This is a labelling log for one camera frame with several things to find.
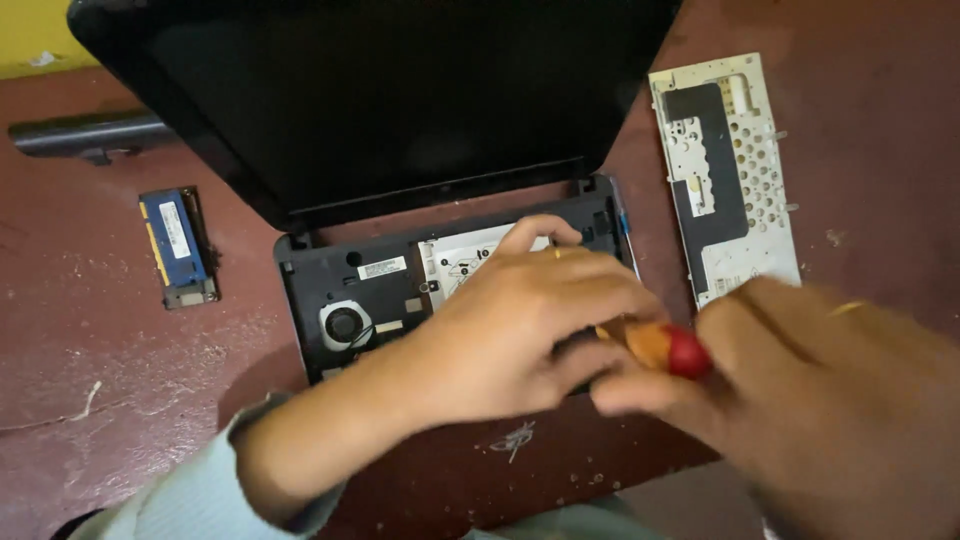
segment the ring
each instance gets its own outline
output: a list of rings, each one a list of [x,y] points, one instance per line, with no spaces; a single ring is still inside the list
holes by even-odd
[[[841,315],[841,314],[846,313],[847,311],[850,311],[850,310],[852,310],[852,309],[857,309],[858,307],[862,307],[864,304],[866,304],[866,302],[862,302],[862,301],[859,301],[859,300],[854,301],[854,302],[847,302],[846,304],[843,304],[842,306],[838,306],[836,309],[834,309],[833,311],[831,311],[831,312],[827,315],[827,317],[836,317],[837,315]]]

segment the yellow wall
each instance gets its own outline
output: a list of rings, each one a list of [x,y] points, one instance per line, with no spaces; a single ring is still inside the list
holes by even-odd
[[[66,27],[69,4],[70,0],[0,0],[0,79],[97,63]]]

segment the black laptop lid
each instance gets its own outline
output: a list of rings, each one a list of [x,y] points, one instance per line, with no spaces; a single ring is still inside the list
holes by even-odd
[[[595,170],[679,3],[75,0],[69,23],[297,231]]]

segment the screwdriver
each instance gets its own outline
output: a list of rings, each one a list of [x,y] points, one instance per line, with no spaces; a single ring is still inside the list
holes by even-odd
[[[596,333],[624,345],[641,365],[670,375],[697,380],[713,367],[697,336],[677,325],[620,317],[596,327]]]

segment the blue ram stick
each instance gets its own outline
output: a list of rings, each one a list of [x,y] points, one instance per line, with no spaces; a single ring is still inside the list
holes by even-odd
[[[140,211],[154,246],[156,267],[166,286],[182,287],[207,278],[186,207],[178,189],[140,195]]]

